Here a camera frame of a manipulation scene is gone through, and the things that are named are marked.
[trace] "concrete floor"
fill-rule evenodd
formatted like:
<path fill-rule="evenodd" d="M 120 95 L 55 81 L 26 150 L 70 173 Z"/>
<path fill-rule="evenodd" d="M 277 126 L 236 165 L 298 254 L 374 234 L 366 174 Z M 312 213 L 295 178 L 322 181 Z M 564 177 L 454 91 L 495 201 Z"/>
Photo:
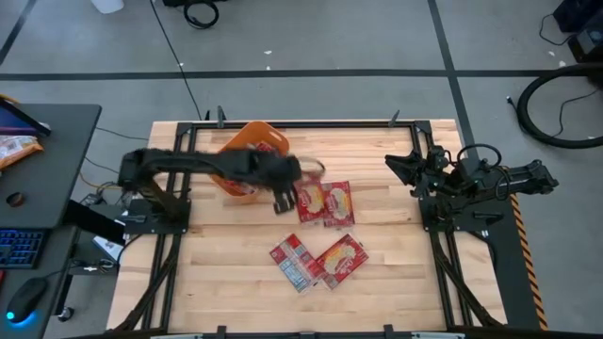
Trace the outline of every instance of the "concrete floor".
<path fill-rule="evenodd" d="M 26 103 L 99 104 L 103 107 L 99 126 L 137 137 L 148 136 L 153 121 L 196 119 L 180 79 L 102 80 L 102 73 L 178 71 L 148 1 L 125 0 L 123 10 L 101 15 L 90 1 L 3 0 L 0 43 L 28 1 L 35 6 L 11 48 L 4 49 L 6 57 L 0 53 L 0 92 Z M 459 98 L 455 102 L 448 79 L 434 72 L 447 65 L 432 20 L 434 4 L 448 40 L 452 61 L 448 69 L 549 70 L 575 63 L 566 46 L 549 45 L 537 34 L 541 18 L 560 2 L 231 0 L 218 3 L 220 21 L 207 31 L 189 27 L 180 12 L 164 8 L 160 1 L 156 5 L 185 71 L 209 72 L 189 80 L 202 112 L 222 105 L 231 120 L 345 119 L 389 118 L 399 109 L 402 119 L 467 119 L 470 130 L 462 124 L 464 137 L 496 145 L 510 166 L 542 159 L 561 185 L 549 196 L 521 196 L 520 201 L 549 327 L 603 332 L 599 319 L 603 293 L 597 288 L 603 281 L 598 262 L 603 256 L 603 229 L 598 225 L 603 217 L 599 206 L 603 182 L 596 179 L 603 150 L 568 152 L 525 137 L 505 96 L 517 98 L 531 78 L 459 78 L 465 116 L 455 108 Z M 545 34 L 563 39 L 554 21 L 546 22 Z M 425 76 L 261 73 L 219 78 L 267 67 L 425 70 Z M 83 73 L 80 78 L 85 80 L 63 80 L 65 74 L 75 73 Z M 18 76 L 7 80 L 10 74 L 34 74 L 30 80 L 42 81 L 19 81 Z M 546 131 L 556 131 L 560 103 L 590 90 L 582 78 L 547 85 L 530 103 L 535 121 Z M 603 95 L 597 93 L 569 105 L 567 135 L 600 136 L 602 104 Z M 99 131 L 88 157 L 116 169 L 122 153 L 143 145 Z M 82 172 L 97 183 L 116 179 L 89 163 Z M 88 192 L 90 188 L 78 182 L 73 197 L 81 199 Z M 77 310 L 75 318 L 64 324 L 51 320 L 46 337 L 103 331 L 114 284 L 112 278 L 76 278 L 68 297 Z"/>

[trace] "keyboard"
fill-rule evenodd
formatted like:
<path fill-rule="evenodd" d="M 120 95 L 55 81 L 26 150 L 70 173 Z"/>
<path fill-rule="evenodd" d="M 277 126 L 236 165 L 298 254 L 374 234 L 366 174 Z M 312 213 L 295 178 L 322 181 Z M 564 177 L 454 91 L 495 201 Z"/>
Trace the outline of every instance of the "keyboard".
<path fill-rule="evenodd" d="M 45 239 L 45 230 L 0 229 L 0 268 L 36 268 Z"/>

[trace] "orange basket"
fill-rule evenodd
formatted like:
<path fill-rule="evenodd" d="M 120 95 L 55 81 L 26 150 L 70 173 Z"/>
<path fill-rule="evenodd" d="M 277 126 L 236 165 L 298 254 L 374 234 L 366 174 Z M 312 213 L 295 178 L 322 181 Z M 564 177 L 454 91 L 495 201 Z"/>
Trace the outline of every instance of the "orange basket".
<path fill-rule="evenodd" d="M 260 142 L 266 142 L 276 148 L 280 155 L 286 155 L 289 152 L 289 141 L 279 131 L 263 121 L 251 121 L 245 125 L 230 141 L 220 149 L 240 150 L 246 149 L 250 144 L 255 145 Z M 234 197 L 257 196 L 259 190 L 254 193 L 245 193 L 236 187 L 229 185 L 218 175 L 210 175 L 211 179 L 220 186 L 226 193 Z"/>

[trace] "orange striped tape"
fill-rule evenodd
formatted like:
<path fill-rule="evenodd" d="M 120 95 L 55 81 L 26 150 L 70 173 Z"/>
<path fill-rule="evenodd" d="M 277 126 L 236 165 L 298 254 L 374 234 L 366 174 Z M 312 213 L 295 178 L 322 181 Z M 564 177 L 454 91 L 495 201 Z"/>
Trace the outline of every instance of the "orange striped tape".
<path fill-rule="evenodd" d="M 528 271 L 528 279 L 530 279 L 531 293 L 534 298 L 534 305 L 536 305 L 536 314 L 538 315 L 538 322 L 540 329 L 543 331 L 548 330 L 548 324 L 546 323 L 545 308 L 543 306 L 542 297 L 540 297 L 540 290 L 538 289 L 538 282 L 536 281 L 536 273 L 534 272 L 534 264 L 531 259 L 530 246 L 528 245 L 528 238 L 526 237 L 526 227 L 524 221 L 521 218 L 521 212 L 519 212 L 519 200 L 517 195 L 511 195 L 511 206 L 513 207 L 513 214 L 515 215 L 515 224 L 517 225 L 517 232 L 519 233 L 519 242 L 521 244 L 521 250 L 523 251 L 524 259 L 526 261 L 526 270 Z"/>

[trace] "mouse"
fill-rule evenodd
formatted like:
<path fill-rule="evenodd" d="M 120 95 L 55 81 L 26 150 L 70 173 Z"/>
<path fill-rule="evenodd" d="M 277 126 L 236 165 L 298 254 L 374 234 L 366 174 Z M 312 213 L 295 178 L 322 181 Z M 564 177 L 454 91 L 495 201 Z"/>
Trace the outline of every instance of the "mouse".
<path fill-rule="evenodd" d="M 36 309 L 47 286 L 48 282 L 45 278 L 31 278 L 19 287 L 8 303 L 8 321 L 16 324 L 26 320 Z"/>

